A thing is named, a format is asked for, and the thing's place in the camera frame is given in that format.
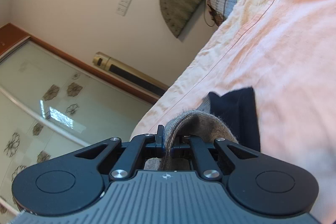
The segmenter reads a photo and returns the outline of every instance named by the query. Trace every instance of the wooden trim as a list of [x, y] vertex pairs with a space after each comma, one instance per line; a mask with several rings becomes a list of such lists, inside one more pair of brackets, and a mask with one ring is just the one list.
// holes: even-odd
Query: wooden trim
[[147, 92], [144, 92], [140, 89], [138, 89], [137, 87], [128, 84], [126, 82], [123, 82], [122, 80], [113, 77], [112, 75], [108, 75], [105, 72], [102, 72], [76, 58], [74, 58], [73, 56], [61, 51], [60, 49], [48, 44], [47, 42], [27, 33], [26, 31], [22, 30], [21, 28], [13, 25], [10, 23], [10, 25], [12, 25], [13, 27], [15, 27], [15, 29], [17, 30], [17, 32], [20, 32], [22, 34], [24, 34], [25, 36], [30, 36], [31, 41], [33, 41], [34, 43], [36, 43], [37, 45], [45, 48], [46, 50], [48, 50], [49, 52], [52, 52], [53, 54], [59, 56], [60, 58], [68, 61], [69, 63], [74, 64], [75, 66], [81, 68], [82, 70], [87, 71], [88, 73], [91, 73], [92, 75], [104, 80], [105, 82], [114, 85], [117, 88], [120, 88], [121, 90], [124, 90], [148, 103], [151, 104], [155, 104], [158, 100], [158, 97], [155, 95], [151, 95]]

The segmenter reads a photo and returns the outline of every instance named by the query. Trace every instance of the peach blanket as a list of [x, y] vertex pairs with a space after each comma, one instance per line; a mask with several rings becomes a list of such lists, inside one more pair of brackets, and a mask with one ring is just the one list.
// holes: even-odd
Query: peach blanket
[[252, 86], [261, 151], [310, 171], [311, 213], [336, 219], [336, 0], [239, 0], [195, 60], [135, 128], [156, 133], [210, 91]]

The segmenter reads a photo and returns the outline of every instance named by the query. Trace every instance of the black mechanical arm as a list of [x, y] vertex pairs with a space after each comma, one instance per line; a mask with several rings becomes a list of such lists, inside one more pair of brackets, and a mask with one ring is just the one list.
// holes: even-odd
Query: black mechanical arm
[[14, 224], [317, 224], [319, 192], [308, 171], [239, 144], [178, 136], [172, 158], [190, 170], [143, 170], [165, 154], [157, 134], [111, 138], [33, 165], [17, 175]]

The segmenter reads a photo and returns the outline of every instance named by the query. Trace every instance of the power socket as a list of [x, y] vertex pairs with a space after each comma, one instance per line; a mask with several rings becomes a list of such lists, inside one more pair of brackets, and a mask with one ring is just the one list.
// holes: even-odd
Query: power socket
[[132, 0], [120, 0], [119, 4], [125, 7], [128, 7], [131, 4]]
[[121, 4], [118, 4], [117, 10], [115, 11], [118, 15], [125, 16], [126, 15], [127, 8], [125, 6], [122, 6]]

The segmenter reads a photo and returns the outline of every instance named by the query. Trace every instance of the pink bed sheet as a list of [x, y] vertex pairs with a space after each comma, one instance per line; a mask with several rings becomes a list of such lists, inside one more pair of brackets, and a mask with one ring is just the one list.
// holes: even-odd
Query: pink bed sheet
[[[243, 7], [242, 1], [237, 6]], [[199, 106], [210, 91], [222, 95], [252, 86], [262, 152], [310, 171], [320, 186], [311, 213], [322, 223], [333, 223], [336, 0], [268, 0], [233, 39], [217, 47], [224, 30], [225, 23], [132, 137], [155, 133], [157, 125]], [[207, 54], [211, 49], [216, 52]]]

